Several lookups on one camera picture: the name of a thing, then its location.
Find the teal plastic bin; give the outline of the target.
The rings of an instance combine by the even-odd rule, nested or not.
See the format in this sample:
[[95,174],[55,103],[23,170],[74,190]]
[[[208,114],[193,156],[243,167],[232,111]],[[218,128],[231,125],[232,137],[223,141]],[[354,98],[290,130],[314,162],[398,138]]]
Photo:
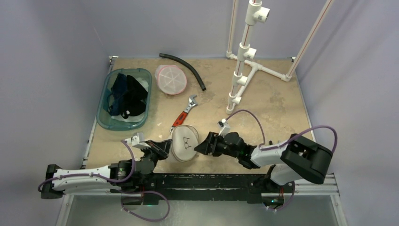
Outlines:
[[152,75],[143,68],[117,69],[104,83],[96,120],[104,129],[127,131],[142,127],[149,114]]

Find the black bra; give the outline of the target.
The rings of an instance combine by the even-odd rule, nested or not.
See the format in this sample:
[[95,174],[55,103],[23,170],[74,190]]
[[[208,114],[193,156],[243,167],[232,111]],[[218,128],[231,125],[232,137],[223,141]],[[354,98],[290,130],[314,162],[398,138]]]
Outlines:
[[121,116],[138,116],[146,110],[148,91],[137,81],[137,78],[127,75],[128,91],[124,95]]

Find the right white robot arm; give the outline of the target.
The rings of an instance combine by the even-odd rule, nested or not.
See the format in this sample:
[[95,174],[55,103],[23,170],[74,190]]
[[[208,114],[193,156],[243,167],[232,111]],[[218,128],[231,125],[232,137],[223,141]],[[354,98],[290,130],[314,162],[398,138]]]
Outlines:
[[237,132],[225,136],[210,132],[194,150],[203,155],[236,158],[246,169],[273,166],[270,175],[264,179],[265,188],[271,192],[298,179],[323,184],[333,157],[331,150],[299,134],[292,134],[284,143],[262,150],[246,144]]

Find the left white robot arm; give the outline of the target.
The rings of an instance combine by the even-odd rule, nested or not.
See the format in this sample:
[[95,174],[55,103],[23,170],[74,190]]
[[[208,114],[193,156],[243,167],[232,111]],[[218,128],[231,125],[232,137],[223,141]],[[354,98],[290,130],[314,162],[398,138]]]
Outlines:
[[121,141],[130,159],[92,168],[67,170],[56,164],[47,166],[45,180],[38,185],[41,199],[58,199],[76,191],[111,189],[138,192],[149,187],[157,163],[166,160],[172,140],[142,140],[137,135]]

